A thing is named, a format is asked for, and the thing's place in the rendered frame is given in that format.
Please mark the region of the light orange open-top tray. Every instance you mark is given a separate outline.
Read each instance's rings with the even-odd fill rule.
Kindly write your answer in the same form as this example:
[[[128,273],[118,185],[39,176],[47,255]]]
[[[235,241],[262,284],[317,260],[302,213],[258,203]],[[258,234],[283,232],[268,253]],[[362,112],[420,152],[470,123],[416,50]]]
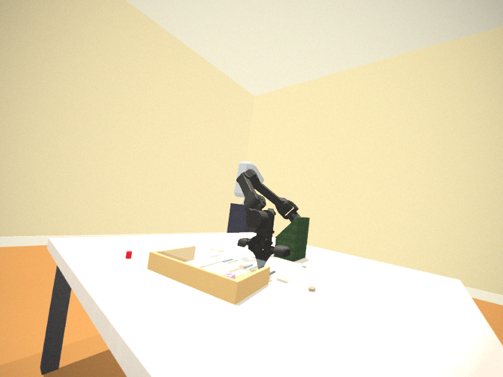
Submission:
[[[269,283],[271,263],[192,242],[150,248],[147,269],[235,305]]]

